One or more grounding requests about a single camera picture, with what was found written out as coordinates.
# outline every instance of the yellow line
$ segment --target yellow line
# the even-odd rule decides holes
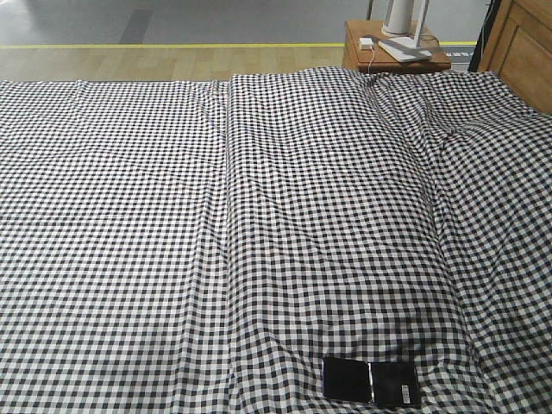
[[[475,46],[477,41],[440,41],[441,46]]]
[[[442,41],[442,46],[475,46],[475,41]],[[183,45],[0,45],[0,49],[213,49],[229,47],[343,47],[343,43],[195,43]]]

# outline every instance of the white cable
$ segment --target white cable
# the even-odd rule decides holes
[[[370,74],[370,69],[372,68],[372,63],[376,59],[376,51],[373,49],[373,47],[370,50],[372,51],[372,58],[370,59],[370,63],[368,63],[368,75]]]

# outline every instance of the floor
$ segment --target floor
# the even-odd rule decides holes
[[[343,23],[366,18],[367,3],[0,0],[0,78],[206,80],[339,66]],[[386,6],[376,0],[372,18],[384,19]],[[430,4],[427,24],[457,70],[467,68],[486,7],[480,0]]]

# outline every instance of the gray floor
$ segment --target gray floor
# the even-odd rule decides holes
[[[367,0],[0,0],[0,44],[343,42],[343,23]],[[386,0],[373,19],[383,20]],[[482,0],[433,0],[428,26],[441,41],[475,41]]]

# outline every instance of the wooden floor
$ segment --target wooden floor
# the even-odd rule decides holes
[[[228,80],[341,62],[341,47],[0,47],[0,79]]]

